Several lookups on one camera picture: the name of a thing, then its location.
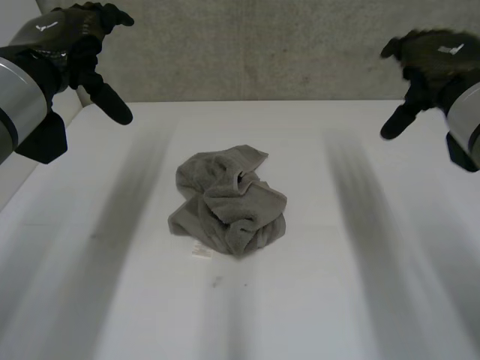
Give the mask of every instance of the white tabletop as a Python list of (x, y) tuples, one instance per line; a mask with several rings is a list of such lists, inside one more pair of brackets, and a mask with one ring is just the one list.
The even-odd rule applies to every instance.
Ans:
[[(476, 359), (479, 176), (438, 112), (381, 140), (397, 105), (85, 108), (0, 214), (0, 359)], [(242, 144), (269, 153), (286, 235), (193, 257), (167, 225), (176, 168)]]

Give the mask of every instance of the white label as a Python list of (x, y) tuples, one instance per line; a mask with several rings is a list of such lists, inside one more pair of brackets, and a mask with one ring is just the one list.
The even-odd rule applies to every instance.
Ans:
[(200, 257), (202, 259), (211, 259), (213, 257), (213, 250), (205, 246), (200, 241), (193, 242), (192, 257)]

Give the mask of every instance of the gloved robot hand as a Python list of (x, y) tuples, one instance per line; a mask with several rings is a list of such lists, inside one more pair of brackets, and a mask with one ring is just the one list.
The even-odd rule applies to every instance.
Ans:
[(68, 9), (56, 8), (27, 22), (9, 46), (0, 48), (0, 58), (10, 62), (6, 66), (13, 68), (13, 63), (25, 71), (40, 88), (46, 101), (43, 121), (43, 117), (36, 124), (30, 121), (25, 129), (12, 120), (13, 130), (17, 132), (17, 139), (12, 135), (13, 149), (17, 153), (47, 164), (67, 151), (65, 125), (52, 111), (52, 101), (55, 94), (63, 92), (68, 86), (72, 89), (83, 86), (92, 102), (119, 124), (126, 125), (132, 121), (132, 113), (125, 102), (104, 83), (95, 67), (105, 35), (117, 25), (133, 24), (134, 20), (113, 4), (75, 4)]
[(450, 128), (447, 145), (451, 160), (465, 170), (477, 171), (478, 162), (473, 161), (472, 152), (480, 120), (451, 118), (453, 114), (449, 113), (468, 89), (473, 90), (480, 83), (480, 40), (449, 30), (411, 31), (405, 37), (391, 39), (381, 56), (394, 56), (403, 68), (403, 78), (410, 81), (405, 103), (383, 125), (381, 136), (394, 139), (412, 124), (418, 113), (438, 107), (447, 116)]

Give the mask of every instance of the crumpled cloth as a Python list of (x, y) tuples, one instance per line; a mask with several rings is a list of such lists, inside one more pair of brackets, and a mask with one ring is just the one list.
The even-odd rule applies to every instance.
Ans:
[(170, 232), (236, 257), (283, 236), (287, 198), (254, 172), (268, 156), (241, 145), (188, 159), (176, 173), (186, 201), (170, 215)]

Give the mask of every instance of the glove finger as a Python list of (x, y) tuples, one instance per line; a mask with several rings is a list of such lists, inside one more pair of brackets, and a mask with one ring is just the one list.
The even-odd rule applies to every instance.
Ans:
[(390, 56), (395, 56), (397, 60), (401, 59), (401, 41), (398, 37), (392, 38), (382, 49), (380, 56), (387, 59)]
[(104, 82), (102, 76), (92, 71), (79, 75), (79, 84), (90, 95), (91, 101), (100, 107), (113, 121), (128, 125), (134, 116), (127, 104), (119, 97), (112, 87)]
[(426, 88), (418, 77), (413, 75), (411, 85), (405, 95), (405, 102), (400, 105), (383, 125), (380, 135), (385, 140), (392, 140), (402, 134), (424, 110), (432, 107)]
[(420, 109), (412, 104), (400, 105), (383, 125), (380, 135), (385, 140), (392, 140), (402, 134), (412, 124)]
[(116, 25), (132, 26), (135, 23), (135, 20), (130, 15), (118, 9), (114, 4), (105, 4), (103, 11), (114, 15)]
[(102, 5), (99, 2), (86, 2), (84, 5), (75, 4), (72, 8), (81, 8), (83, 10), (96, 11), (100, 17), (102, 29), (106, 35), (110, 34), (117, 25), (132, 26), (134, 19), (118, 9), (114, 4)]
[(132, 26), (134, 24), (134, 19), (124, 11), (119, 10), (114, 4), (101, 6), (99, 14), (102, 29), (106, 35), (110, 34), (117, 25)]

